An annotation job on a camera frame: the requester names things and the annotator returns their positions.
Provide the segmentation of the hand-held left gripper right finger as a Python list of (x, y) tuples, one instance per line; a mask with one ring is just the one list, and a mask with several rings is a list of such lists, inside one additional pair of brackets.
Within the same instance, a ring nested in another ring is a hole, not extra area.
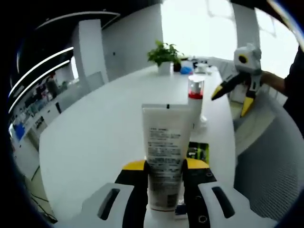
[(248, 228), (248, 201), (219, 182), (206, 163), (186, 159), (182, 167), (190, 228)]

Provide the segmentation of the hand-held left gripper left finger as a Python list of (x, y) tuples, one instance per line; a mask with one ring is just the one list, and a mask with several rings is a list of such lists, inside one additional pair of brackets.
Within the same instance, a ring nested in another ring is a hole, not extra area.
[(148, 204), (148, 165), (125, 165), (114, 183), (106, 183), (82, 205), (84, 228), (142, 228)]

